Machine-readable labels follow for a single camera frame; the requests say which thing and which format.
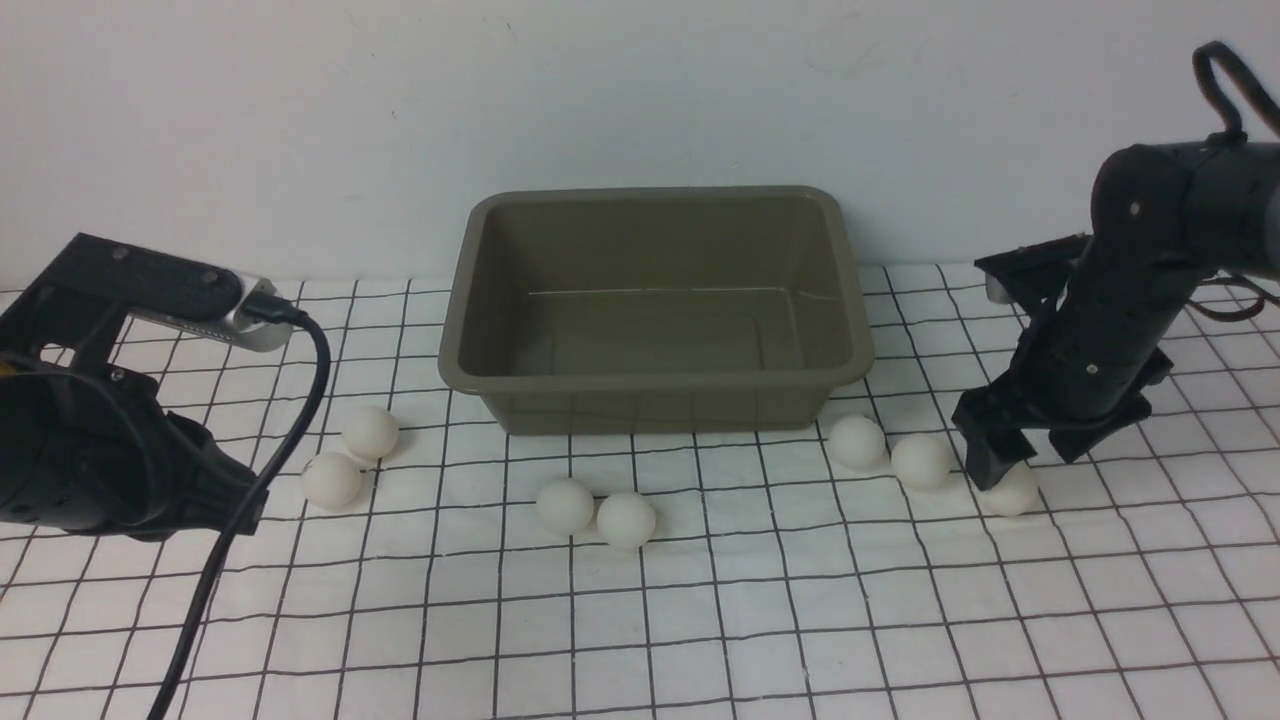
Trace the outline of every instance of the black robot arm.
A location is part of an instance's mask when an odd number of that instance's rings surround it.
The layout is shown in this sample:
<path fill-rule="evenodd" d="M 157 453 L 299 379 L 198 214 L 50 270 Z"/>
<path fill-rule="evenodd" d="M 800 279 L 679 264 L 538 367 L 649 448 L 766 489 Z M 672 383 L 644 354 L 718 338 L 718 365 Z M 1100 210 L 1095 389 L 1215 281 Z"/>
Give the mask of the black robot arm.
<path fill-rule="evenodd" d="M 1009 370 L 965 392 L 952 416 L 978 488 L 989 489 L 1034 455 L 1025 429 L 1050 430 L 1070 462 L 1148 418 L 1142 389 L 1172 368 L 1157 346 L 1196 288 L 1220 272 L 1277 275 L 1280 145 L 1247 141 L 1211 60 L 1280 132 L 1280 109 L 1248 68 L 1225 45 L 1206 45 L 1194 55 L 1197 79 L 1226 122 L 1224 132 L 1114 154 L 1093 186 L 1092 237 L 977 263 L 988 287 L 1029 316 Z"/>

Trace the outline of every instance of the olive green plastic bin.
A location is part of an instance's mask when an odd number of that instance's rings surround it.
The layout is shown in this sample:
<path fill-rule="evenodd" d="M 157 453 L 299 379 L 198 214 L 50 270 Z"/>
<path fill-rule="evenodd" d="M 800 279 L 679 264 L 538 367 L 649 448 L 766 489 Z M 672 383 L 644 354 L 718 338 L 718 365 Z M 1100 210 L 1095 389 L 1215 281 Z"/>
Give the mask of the olive green plastic bin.
<path fill-rule="evenodd" d="M 444 382 L 512 434 L 800 428 L 874 360 L 812 187 L 512 192 L 471 214 Z"/>

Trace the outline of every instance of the cable connector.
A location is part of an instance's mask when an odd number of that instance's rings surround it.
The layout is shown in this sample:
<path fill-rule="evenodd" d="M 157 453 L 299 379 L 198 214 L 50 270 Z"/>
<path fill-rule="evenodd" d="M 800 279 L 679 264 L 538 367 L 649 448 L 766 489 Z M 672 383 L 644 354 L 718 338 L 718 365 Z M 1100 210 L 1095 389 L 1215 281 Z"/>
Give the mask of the cable connector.
<path fill-rule="evenodd" d="M 244 304 L 241 305 L 241 313 L 264 323 L 288 323 L 291 325 L 297 324 L 306 315 L 288 300 L 268 292 L 251 292 L 244 299 Z"/>

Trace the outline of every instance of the white tabletop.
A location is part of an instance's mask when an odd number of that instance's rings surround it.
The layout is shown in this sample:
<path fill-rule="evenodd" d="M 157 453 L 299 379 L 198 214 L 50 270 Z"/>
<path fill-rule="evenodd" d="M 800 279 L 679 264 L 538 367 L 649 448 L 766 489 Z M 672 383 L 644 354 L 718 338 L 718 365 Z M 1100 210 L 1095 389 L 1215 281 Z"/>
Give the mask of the white tabletop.
<path fill-rule="evenodd" d="M 1037 438 L 1043 505 L 1023 518 L 980 516 L 963 482 L 915 495 L 828 462 L 847 413 L 963 451 L 959 391 L 1021 327 L 980 281 L 865 269 L 879 360 L 814 428 L 573 438 L 508 438 L 442 384 L 447 281 L 284 283 L 332 328 L 334 397 L 237 541 L 170 717 L 1274 717 L 1280 311 L 1180 316 L 1155 416 L 1074 465 Z M 138 322 L 118 363 L 261 465 L 311 357 L 302 336 L 252 355 Z M 401 448 L 356 506 L 308 507 L 298 468 L 369 404 Z M 548 534 L 531 501 L 568 473 L 646 493 L 658 538 Z M 142 717 L 211 541 L 0 525 L 0 719 Z"/>

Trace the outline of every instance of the ping pong ball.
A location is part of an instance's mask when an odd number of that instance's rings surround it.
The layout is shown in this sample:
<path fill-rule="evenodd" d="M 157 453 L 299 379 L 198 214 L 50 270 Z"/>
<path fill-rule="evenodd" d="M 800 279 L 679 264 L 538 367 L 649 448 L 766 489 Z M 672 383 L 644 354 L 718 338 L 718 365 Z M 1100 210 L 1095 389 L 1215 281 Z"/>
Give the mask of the ping pong ball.
<path fill-rule="evenodd" d="M 1015 518 L 1030 510 L 1039 498 L 1036 470 L 1019 462 L 988 491 L 978 491 L 978 506 L 992 515 Z"/>
<path fill-rule="evenodd" d="M 906 436 L 893 446 L 891 462 L 899 482 L 915 491 L 941 489 L 951 477 L 951 450 L 934 436 Z"/>
<path fill-rule="evenodd" d="M 302 495 L 325 510 L 342 510 L 360 493 L 360 468 L 340 452 L 321 452 L 302 469 Z"/>
<path fill-rule="evenodd" d="M 396 415 L 372 405 L 352 411 L 342 430 L 342 442 L 347 443 L 347 450 L 369 460 L 384 457 L 396 447 L 399 423 Z"/>
<path fill-rule="evenodd" d="M 865 415 L 847 415 L 831 428 L 827 447 L 836 462 L 867 470 L 884 459 L 884 430 Z"/>
<path fill-rule="evenodd" d="M 653 537 L 658 514 L 644 497 L 634 492 L 620 492 L 600 503 L 595 527 L 604 542 L 613 547 L 636 550 Z"/>
<path fill-rule="evenodd" d="M 557 536 L 568 537 L 585 530 L 595 515 L 595 498 L 591 491 L 572 478 L 563 478 L 547 484 L 538 493 L 538 519 L 543 527 Z"/>

